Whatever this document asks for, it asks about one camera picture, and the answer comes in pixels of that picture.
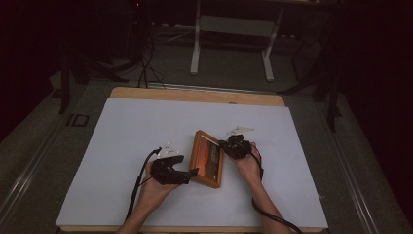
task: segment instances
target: white tabletop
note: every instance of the white tabletop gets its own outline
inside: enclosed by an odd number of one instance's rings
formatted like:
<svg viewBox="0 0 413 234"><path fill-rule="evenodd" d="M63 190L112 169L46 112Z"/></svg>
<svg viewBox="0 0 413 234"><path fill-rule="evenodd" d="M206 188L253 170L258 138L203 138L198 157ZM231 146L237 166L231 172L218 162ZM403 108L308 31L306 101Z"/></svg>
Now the white tabletop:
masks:
<svg viewBox="0 0 413 234"><path fill-rule="evenodd" d="M175 168L187 171L197 130L226 139L237 125L255 129L244 136L261 152L263 183L284 218L299 227L326 228L287 107L128 98L106 102L56 225L121 225L136 177L152 150L168 142L185 156ZM184 184L144 223L146 227L259 225L249 192L228 159L220 188L195 181Z"/></svg>

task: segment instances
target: black tool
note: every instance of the black tool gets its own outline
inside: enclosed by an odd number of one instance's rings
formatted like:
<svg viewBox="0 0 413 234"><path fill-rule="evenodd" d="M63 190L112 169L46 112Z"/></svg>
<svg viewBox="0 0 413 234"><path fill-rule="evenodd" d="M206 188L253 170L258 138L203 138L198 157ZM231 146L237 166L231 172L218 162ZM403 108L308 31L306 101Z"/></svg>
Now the black tool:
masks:
<svg viewBox="0 0 413 234"><path fill-rule="evenodd" d="M251 144L248 140L244 140L243 135L229 136L227 141L219 140L218 144L234 159L242 159L252 152Z"/></svg>
<svg viewBox="0 0 413 234"><path fill-rule="evenodd" d="M151 176L161 184L188 184L191 177L198 174L199 169L189 172L176 171L173 165L182 163L183 158L183 155L178 155L155 160L152 164Z"/></svg>

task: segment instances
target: small white sticker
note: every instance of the small white sticker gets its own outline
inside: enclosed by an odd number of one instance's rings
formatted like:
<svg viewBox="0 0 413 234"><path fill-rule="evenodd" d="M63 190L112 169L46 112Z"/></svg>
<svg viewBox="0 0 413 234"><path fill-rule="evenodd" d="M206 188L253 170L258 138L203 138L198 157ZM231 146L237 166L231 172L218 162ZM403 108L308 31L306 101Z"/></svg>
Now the small white sticker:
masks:
<svg viewBox="0 0 413 234"><path fill-rule="evenodd" d="M237 127L231 130L230 132L228 132L227 135L228 136L241 135L241 134L245 134L245 133L252 132L252 131L254 131L254 129L237 125Z"/></svg>
<svg viewBox="0 0 413 234"><path fill-rule="evenodd" d="M167 143L164 147L162 147L157 158L170 158L177 155L179 155L179 152L175 150L169 143Z"/></svg>

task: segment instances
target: floor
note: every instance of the floor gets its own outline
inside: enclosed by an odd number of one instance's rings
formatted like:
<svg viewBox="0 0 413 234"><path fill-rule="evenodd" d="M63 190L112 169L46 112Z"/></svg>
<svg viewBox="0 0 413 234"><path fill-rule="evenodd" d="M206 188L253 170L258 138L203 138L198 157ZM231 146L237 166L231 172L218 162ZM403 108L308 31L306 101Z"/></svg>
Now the floor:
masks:
<svg viewBox="0 0 413 234"><path fill-rule="evenodd" d="M276 78L269 83L259 49L233 42L216 43L207 40L208 35L203 35L206 40L201 48L199 73L190 75L191 29L173 33L155 37L147 72L149 88L274 95L297 83L292 55L299 42L294 39L280 38L276 42L270 56ZM59 99L47 97L1 142L0 233L57 231L59 209L106 99L114 87L137 86L141 71L139 66L120 73L130 80L127 84L93 73L88 85L72 80L71 104L64 114L58 114ZM59 87L59 73L51 81ZM314 102L313 89L283 98L291 110L327 218L329 229L323 233L413 233L346 97L339 96L341 117L335 119L337 132L332 133L325 121L327 102ZM83 128L66 126L70 114L89 115L90 121Z"/></svg>

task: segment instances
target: person's right hand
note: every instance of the person's right hand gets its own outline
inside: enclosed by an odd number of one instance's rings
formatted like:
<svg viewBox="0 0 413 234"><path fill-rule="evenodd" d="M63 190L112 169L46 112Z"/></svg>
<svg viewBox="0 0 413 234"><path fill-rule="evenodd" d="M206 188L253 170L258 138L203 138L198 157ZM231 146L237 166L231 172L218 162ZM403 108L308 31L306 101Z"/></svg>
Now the person's right hand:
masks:
<svg viewBox="0 0 413 234"><path fill-rule="evenodd" d="M259 162L261 162L261 155L255 148L255 143L252 142L251 145L252 154L255 155ZM233 159L231 156L228 157L235 164L241 177L249 186L251 186L252 184L261 183L260 167L252 155L248 154L242 159Z"/></svg>

